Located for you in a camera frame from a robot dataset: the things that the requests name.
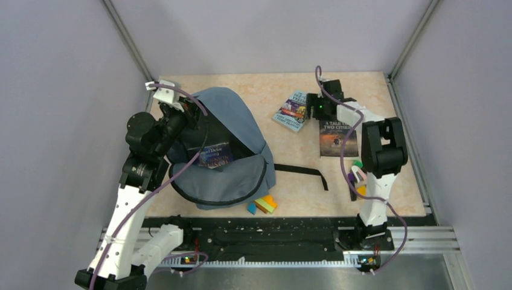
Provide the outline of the colourful comic book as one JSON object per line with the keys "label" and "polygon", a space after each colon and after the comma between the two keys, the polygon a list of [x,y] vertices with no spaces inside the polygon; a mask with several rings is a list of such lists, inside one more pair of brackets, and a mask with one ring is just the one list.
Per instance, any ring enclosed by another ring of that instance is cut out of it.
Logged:
{"label": "colourful comic book", "polygon": [[306,100],[305,92],[295,91],[274,113],[272,120],[298,133],[305,123]]}

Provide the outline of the dark brown bottom book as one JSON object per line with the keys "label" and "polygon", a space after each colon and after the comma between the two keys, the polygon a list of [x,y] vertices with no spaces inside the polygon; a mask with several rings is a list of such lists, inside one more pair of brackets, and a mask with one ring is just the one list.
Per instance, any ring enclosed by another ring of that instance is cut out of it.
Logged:
{"label": "dark brown bottom book", "polygon": [[[340,121],[319,120],[319,156],[340,157],[342,142],[351,127]],[[344,157],[358,158],[359,145],[354,130],[345,144]]]}

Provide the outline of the Robinson Crusoe book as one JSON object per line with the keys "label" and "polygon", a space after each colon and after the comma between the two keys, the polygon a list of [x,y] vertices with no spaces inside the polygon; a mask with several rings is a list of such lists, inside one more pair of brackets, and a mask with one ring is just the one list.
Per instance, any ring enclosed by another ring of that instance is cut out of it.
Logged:
{"label": "Robinson Crusoe book", "polygon": [[227,165],[233,162],[234,157],[229,143],[217,143],[200,147],[194,147],[187,150],[189,157],[193,157],[197,152],[200,156],[194,161],[194,165],[214,169],[216,167]]}

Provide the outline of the blue student backpack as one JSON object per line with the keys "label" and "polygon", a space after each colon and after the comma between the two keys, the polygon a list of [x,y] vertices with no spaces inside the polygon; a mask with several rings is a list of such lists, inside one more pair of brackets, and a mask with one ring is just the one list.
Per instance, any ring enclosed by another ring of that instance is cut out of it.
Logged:
{"label": "blue student backpack", "polygon": [[[232,207],[269,194],[276,184],[277,170],[320,177],[324,190],[328,184],[317,169],[275,164],[271,149],[250,109],[233,90],[212,87],[195,92],[203,104],[199,130],[184,129],[167,152],[171,163],[168,176],[171,186],[184,199],[201,210]],[[209,169],[194,165],[187,150],[194,147],[229,143],[233,162]]]}

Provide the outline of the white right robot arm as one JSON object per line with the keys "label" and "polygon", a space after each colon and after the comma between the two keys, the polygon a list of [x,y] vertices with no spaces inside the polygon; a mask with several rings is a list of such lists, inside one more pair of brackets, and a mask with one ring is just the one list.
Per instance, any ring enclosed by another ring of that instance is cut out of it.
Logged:
{"label": "white right robot arm", "polygon": [[339,80],[317,77],[318,94],[308,94],[306,118],[340,121],[349,133],[360,137],[360,158],[366,171],[366,195],[356,218],[354,241],[358,248],[369,250],[388,242],[387,211],[393,184],[408,162],[403,124],[398,117],[375,114],[353,98],[346,98]]}

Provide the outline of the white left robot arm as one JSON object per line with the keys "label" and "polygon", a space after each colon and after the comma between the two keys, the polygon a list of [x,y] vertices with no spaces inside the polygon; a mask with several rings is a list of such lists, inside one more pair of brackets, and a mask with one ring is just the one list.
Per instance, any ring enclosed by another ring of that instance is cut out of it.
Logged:
{"label": "white left robot arm", "polygon": [[95,257],[75,276],[75,284],[83,289],[145,289],[151,273],[173,249],[186,250],[193,244],[192,231],[163,225],[136,248],[146,212],[167,186],[165,154],[186,127],[196,128],[200,116],[208,115],[199,101],[159,107],[163,116],[158,120],[149,112],[138,112],[127,122],[130,153],[121,170],[113,215]]}

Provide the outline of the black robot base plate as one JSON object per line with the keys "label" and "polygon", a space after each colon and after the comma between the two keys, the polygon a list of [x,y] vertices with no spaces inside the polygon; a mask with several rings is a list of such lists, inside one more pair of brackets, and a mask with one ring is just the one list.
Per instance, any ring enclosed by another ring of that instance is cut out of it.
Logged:
{"label": "black robot base plate", "polygon": [[137,247],[163,225],[184,231],[177,251],[207,253],[210,262],[341,261],[344,251],[395,250],[403,238],[386,233],[363,246],[354,217],[151,217],[142,225]]}

